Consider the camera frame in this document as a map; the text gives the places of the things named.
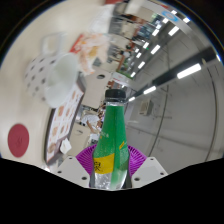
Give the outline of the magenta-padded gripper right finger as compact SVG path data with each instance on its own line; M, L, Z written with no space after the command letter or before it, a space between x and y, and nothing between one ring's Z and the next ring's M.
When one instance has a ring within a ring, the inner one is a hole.
M133 146L128 146L128 150L129 167L125 189L140 188L168 175L155 157L147 157Z

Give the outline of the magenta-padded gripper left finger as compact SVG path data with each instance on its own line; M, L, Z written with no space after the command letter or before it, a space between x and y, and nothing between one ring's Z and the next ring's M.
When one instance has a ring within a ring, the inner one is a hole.
M77 156L68 156L56 169L55 175L78 186L90 188L93 185L93 152L96 146L83 149Z

